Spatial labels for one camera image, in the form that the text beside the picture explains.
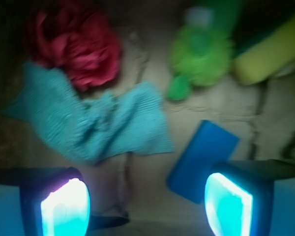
light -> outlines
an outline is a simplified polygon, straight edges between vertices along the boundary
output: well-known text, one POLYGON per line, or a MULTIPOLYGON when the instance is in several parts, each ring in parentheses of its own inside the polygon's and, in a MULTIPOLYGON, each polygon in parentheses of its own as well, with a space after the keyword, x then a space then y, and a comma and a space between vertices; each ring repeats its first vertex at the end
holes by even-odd
POLYGON ((205 208, 215 235, 249 236, 253 197, 220 173, 206 181, 205 208))
POLYGON ((41 202, 44 236, 84 236, 90 213, 89 191, 78 178, 69 180, 41 202))

green bath sponge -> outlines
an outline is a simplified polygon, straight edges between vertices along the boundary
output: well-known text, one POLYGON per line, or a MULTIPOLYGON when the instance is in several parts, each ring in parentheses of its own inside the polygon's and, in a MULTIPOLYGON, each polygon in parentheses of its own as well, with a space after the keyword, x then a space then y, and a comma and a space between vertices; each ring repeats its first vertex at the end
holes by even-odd
POLYGON ((182 100, 189 96, 190 86, 214 85, 228 71, 231 56, 232 43, 222 32, 182 27, 171 48, 171 65, 178 76, 167 97, 182 100))

yellow sponge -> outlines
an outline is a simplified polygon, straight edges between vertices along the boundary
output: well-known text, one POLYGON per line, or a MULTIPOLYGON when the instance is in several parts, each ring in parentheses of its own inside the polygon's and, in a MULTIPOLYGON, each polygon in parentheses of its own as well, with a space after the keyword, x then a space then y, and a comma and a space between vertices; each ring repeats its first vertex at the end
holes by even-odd
POLYGON ((295 14, 260 43, 234 59, 234 73, 241 83, 265 80, 295 59, 295 14))

teal towel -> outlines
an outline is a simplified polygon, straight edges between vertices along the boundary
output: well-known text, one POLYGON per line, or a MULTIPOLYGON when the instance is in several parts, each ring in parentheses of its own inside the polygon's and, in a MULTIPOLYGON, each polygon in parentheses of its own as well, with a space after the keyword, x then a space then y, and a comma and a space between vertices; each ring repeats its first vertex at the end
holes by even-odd
POLYGON ((162 97, 149 82, 114 97, 81 100, 66 75, 33 62, 24 65, 25 85, 3 114, 28 121, 51 148, 75 162, 94 164, 125 152, 173 151, 162 97))

blue sponge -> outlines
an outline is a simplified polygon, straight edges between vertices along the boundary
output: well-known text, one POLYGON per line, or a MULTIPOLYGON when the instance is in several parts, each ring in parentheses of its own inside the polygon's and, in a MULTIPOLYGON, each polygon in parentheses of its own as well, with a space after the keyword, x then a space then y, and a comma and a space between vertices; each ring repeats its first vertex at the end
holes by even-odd
POLYGON ((168 187, 194 203, 204 199, 212 165, 227 160, 239 138, 216 124, 203 120, 167 179, 168 187))

